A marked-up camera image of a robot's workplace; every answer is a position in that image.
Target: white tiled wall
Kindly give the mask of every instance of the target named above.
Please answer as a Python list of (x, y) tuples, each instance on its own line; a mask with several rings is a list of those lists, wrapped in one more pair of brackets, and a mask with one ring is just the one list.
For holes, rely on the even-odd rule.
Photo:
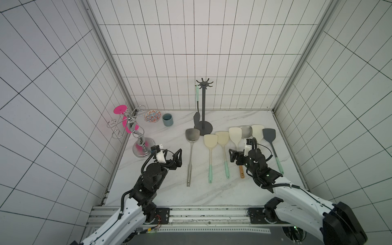
[(369, 244), (392, 239), (391, 5), (343, 0), (276, 113), (311, 192), (349, 205)]
[(137, 104), (274, 107), (329, 0), (89, 0)]
[(125, 97), (80, 1), (0, 11), (1, 244), (80, 241), (121, 146), (106, 121)]

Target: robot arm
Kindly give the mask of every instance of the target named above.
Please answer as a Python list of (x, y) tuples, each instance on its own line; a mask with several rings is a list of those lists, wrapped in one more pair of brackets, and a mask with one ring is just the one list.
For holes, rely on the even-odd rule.
[[(155, 227), (135, 233), (144, 223), (150, 223), (156, 217), (156, 205), (152, 200), (161, 186), (168, 169), (175, 170), (182, 165), (182, 150), (173, 154), (172, 160), (166, 160), (167, 150), (161, 150), (162, 145), (151, 147), (151, 155), (144, 162), (141, 175), (135, 186), (121, 197), (121, 207), (96, 232), (84, 239), (83, 245), (119, 245), (125, 240), (132, 239), (137, 234), (147, 233)], [(154, 163), (147, 166), (151, 158)]]
[(346, 204), (334, 204), (292, 184), (267, 165), (265, 156), (257, 149), (255, 138), (247, 139), (244, 152), (229, 150), (230, 161), (244, 165), (256, 185), (274, 193), (264, 206), (264, 219), (289, 222), (319, 238), (326, 245), (362, 245), (367, 236)]

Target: wooden handle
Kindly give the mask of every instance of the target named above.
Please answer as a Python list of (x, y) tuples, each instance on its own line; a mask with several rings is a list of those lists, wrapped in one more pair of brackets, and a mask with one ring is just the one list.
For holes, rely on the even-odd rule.
[(239, 167), (240, 167), (240, 176), (241, 176), (241, 179), (243, 179), (243, 178), (245, 178), (244, 169), (242, 168), (242, 165), (240, 165)]

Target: stand base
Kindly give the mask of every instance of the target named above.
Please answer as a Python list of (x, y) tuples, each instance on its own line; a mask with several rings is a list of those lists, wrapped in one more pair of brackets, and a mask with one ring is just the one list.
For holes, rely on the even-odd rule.
[(200, 121), (198, 124), (195, 125), (194, 128), (199, 129), (200, 130), (200, 135), (203, 136), (205, 134), (210, 134), (212, 132), (212, 125), (211, 123), (205, 121), (204, 122), (204, 129), (203, 127), (203, 121)]
[(133, 144), (132, 151), (138, 158), (146, 158), (151, 153), (151, 146), (154, 146), (155, 142), (152, 138), (145, 138), (144, 145), (138, 145), (138, 141)]

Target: patterned bowl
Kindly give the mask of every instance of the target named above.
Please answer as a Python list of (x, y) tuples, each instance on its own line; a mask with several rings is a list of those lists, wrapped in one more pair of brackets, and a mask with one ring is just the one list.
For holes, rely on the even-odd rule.
[(151, 110), (144, 116), (146, 122), (157, 122), (161, 118), (161, 112), (158, 110)]

